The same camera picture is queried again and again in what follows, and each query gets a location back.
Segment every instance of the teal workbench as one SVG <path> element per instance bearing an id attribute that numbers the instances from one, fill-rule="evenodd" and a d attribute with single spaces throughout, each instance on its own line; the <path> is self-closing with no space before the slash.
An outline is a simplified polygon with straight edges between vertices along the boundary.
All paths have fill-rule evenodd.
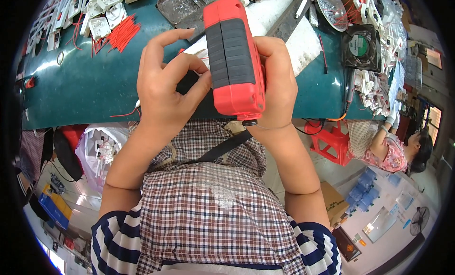
<path id="1" fill-rule="evenodd" d="M 47 128 L 70 124 L 90 124 L 139 120 L 137 113 L 111 118 L 111 115 L 126 114 L 134 109 L 138 100 L 136 92 L 137 71 L 141 51 L 154 36 L 173 27 L 155 7 L 157 0 L 139 0 L 125 4 L 129 15 L 135 13 L 136 23 L 141 30 L 130 41 L 123 53 L 111 50 L 106 45 L 91 58 L 91 38 L 79 36 L 78 50 L 71 39 L 74 26 L 62 31 L 60 47 L 47 52 L 47 42 L 37 45 L 37 56 L 24 61 L 25 76 L 36 78 L 35 87 L 25 89 L 24 105 L 28 108 L 28 120 L 23 116 L 24 129 Z M 345 82 L 341 66 L 341 35 L 324 27 L 319 22 L 326 51 L 329 74 L 324 74 L 322 53 L 297 77 L 299 93 L 295 103 L 296 118 L 339 118 L 343 112 Z M 173 59 L 181 48 L 189 47 L 187 41 L 178 41 L 167 46 L 164 62 Z M 63 61 L 58 64 L 57 56 L 63 52 Z M 194 74 L 182 80 L 177 89 L 185 93 L 192 83 Z M 355 95 L 348 119 L 372 119 L 369 109 L 361 110 L 360 98 Z M 222 117 L 213 107 L 211 92 L 201 103 L 193 118 Z"/>

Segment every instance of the window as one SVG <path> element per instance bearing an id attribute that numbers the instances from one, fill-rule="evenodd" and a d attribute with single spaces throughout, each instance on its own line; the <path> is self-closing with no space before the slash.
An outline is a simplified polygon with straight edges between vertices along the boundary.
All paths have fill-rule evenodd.
<path id="1" fill-rule="evenodd" d="M 41 244 L 41 247 L 43 248 L 44 252 L 49 256 L 49 259 L 51 262 L 54 264 L 55 267 L 65 275 L 65 268 L 66 268 L 66 263 L 63 259 L 60 258 L 53 250 L 48 249 L 38 238 L 38 242 Z"/>
<path id="2" fill-rule="evenodd" d="M 433 66 L 442 69 L 441 54 L 438 51 L 427 48 L 427 60 Z"/>
<path id="3" fill-rule="evenodd" d="M 424 111 L 424 128 L 428 128 L 429 135 L 433 140 L 433 146 L 438 137 L 439 124 L 441 123 L 442 112 L 434 106 L 429 106 Z"/>

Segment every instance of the black bag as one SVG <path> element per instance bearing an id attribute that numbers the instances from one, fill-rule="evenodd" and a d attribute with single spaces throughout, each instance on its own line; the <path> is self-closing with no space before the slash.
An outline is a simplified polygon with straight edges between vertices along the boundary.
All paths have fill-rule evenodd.
<path id="1" fill-rule="evenodd" d="M 54 132 L 54 147 L 55 153 L 66 172 L 74 179 L 78 181 L 82 177 L 82 169 L 79 165 L 79 160 L 76 154 L 71 149 L 68 140 L 65 135 L 59 130 Z"/>

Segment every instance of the white glove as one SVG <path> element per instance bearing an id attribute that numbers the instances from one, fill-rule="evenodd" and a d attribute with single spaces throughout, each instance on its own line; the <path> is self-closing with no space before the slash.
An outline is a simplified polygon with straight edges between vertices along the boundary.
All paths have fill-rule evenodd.
<path id="1" fill-rule="evenodd" d="M 395 123 L 395 118 L 397 117 L 397 114 L 396 112 L 390 112 L 390 114 L 387 116 L 387 118 L 385 119 L 385 122 L 386 123 L 389 123 L 390 125 L 393 126 L 393 124 Z"/>
<path id="2" fill-rule="evenodd" d="M 395 114 L 395 122 L 392 124 L 393 129 L 398 129 L 398 126 L 400 125 L 400 113 L 397 112 Z"/>

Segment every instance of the black strap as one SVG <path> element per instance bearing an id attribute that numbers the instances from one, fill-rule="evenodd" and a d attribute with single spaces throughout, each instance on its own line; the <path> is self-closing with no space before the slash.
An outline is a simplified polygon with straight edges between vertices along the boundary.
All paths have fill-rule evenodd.
<path id="1" fill-rule="evenodd" d="M 207 153 L 205 153 L 202 157 L 196 159 L 196 160 L 190 160 L 188 162 L 185 162 L 185 164 L 195 164 L 195 163 L 212 163 L 214 162 L 217 158 L 221 157 L 225 153 L 235 149 L 236 147 L 240 146 L 247 140 L 251 139 L 253 136 L 248 132 L 248 130 L 245 130 L 237 135 L 234 135 L 233 137 L 230 137 L 226 141 L 220 143 L 218 146 L 213 147 L 211 150 L 209 150 Z"/>

